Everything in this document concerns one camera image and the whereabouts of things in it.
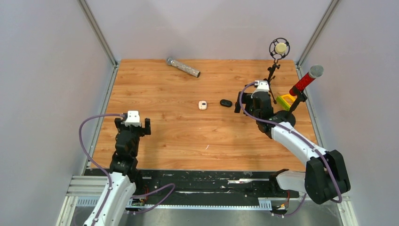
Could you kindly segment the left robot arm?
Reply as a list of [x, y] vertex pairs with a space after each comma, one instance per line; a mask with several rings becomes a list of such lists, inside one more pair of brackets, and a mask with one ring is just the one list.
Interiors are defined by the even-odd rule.
[[114, 122], [118, 133], [109, 170], [105, 171], [108, 180], [85, 226], [117, 226], [130, 197], [144, 189], [137, 155], [140, 138], [151, 134], [151, 120], [141, 123], [138, 112], [132, 111], [116, 114]]

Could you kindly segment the white earbuds charging case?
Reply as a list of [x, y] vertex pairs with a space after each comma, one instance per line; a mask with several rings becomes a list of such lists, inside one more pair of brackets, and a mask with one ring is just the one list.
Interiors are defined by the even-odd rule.
[[207, 109], [207, 102], [205, 100], [201, 100], [198, 103], [198, 109], [199, 110], [206, 110]]

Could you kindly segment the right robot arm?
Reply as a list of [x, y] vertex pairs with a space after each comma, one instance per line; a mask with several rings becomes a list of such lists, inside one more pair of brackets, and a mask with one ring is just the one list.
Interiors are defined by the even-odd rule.
[[316, 204], [343, 201], [343, 194], [351, 189], [343, 155], [338, 150], [329, 151], [300, 134], [294, 128], [293, 116], [285, 117], [286, 111], [274, 113], [268, 92], [240, 91], [234, 111], [254, 119], [260, 132], [283, 145], [305, 166], [305, 172], [277, 171], [268, 184], [272, 195], [279, 197], [292, 190], [305, 193]]

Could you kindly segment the black earbuds charging case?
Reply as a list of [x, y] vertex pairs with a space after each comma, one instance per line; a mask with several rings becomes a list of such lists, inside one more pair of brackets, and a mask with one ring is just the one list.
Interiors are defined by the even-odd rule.
[[233, 103], [232, 103], [232, 101], [230, 101], [230, 100], [221, 99], [221, 100], [220, 100], [220, 105], [221, 105], [221, 106], [224, 106], [224, 107], [230, 108], [230, 107], [232, 107]]

